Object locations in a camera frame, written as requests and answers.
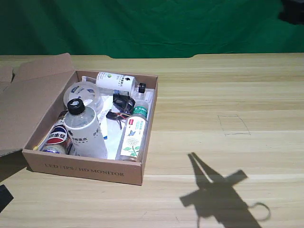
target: clear plastic bottle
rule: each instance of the clear plastic bottle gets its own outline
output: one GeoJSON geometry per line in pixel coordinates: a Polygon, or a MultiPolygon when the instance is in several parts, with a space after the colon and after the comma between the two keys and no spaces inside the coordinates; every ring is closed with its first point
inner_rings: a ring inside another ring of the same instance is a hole
{"type": "Polygon", "coordinates": [[[67,103],[64,125],[75,147],[76,154],[84,157],[107,158],[107,149],[100,131],[96,112],[85,107],[81,99],[67,103]]]}
{"type": "Polygon", "coordinates": [[[146,138],[148,103],[137,100],[133,115],[126,119],[116,160],[140,162],[146,138]]]}

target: soda can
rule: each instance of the soda can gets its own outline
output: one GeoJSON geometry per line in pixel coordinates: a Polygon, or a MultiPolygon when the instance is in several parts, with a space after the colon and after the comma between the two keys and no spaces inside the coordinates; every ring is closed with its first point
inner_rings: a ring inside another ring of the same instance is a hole
{"type": "Polygon", "coordinates": [[[72,142],[67,134],[65,126],[63,125],[63,118],[66,113],[67,111],[63,111],[60,113],[42,151],[60,154],[69,153],[72,142]]]}

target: cardboard box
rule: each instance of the cardboard box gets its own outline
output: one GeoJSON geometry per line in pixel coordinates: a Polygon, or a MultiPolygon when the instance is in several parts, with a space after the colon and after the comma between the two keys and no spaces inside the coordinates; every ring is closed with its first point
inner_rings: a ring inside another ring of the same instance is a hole
{"type": "Polygon", "coordinates": [[[157,76],[125,73],[155,89],[141,162],[32,150],[65,109],[65,90],[82,76],[96,78],[97,74],[98,71],[74,70],[68,53],[21,65],[13,82],[0,94],[0,153],[23,149],[25,159],[36,172],[141,185],[157,98],[157,76]]]}
{"type": "MultiPolygon", "coordinates": [[[[0,68],[0,96],[4,92],[4,90],[10,86],[12,80],[13,80],[13,68],[10,66],[1,67],[0,68]]],[[[0,113],[2,111],[4,111],[4,110],[2,109],[2,104],[0,103],[0,113]]],[[[0,124],[1,124],[0,133],[2,131],[3,131],[3,133],[5,133],[5,131],[4,131],[5,129],[2,127],[2,123],[3,123],[3,119],[0,118],[0,124]]],[[[13,152],[15,152],[15,150],[12,150],[12,149],[0,150],[0,157],[8,155],[13,152]]]]}

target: green backdrop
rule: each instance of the green backdrop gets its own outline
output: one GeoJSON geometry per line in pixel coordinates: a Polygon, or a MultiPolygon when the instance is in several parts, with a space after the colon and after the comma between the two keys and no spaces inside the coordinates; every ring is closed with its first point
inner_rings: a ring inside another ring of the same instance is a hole
{"type": "Polygon", "coordinates": [[[304,52],[280,0],[2,0],[0,55],[304,52]]]}

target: plastic bottle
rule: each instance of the plastic bottle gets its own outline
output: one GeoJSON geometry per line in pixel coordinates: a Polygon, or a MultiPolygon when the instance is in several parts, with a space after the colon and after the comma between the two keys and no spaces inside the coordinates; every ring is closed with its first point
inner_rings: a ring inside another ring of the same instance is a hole
{"type": "Polygon", "coordinates": [[[139,83],[135,77],[108,72],[99,72],[96,78],[96,86],[101,88],[101,93],[119,94],[133,97],[138,89],[145,90],[145,84],[139,83]]]}
{"type": "Polygon", "coordinates": [[[133,115],[126,119],[126,125],[118,146],[116,160],[140,162],[147,129],[148,103],[137,100],[133,115]]]}
{"type": "Polygon", "coordinates": [[[64,125],[75,147],[76,154],[84,157],[107,158],[107,149],[100,124],[93,108],[84,106],[81,99],[67,103],[64,125]]]}

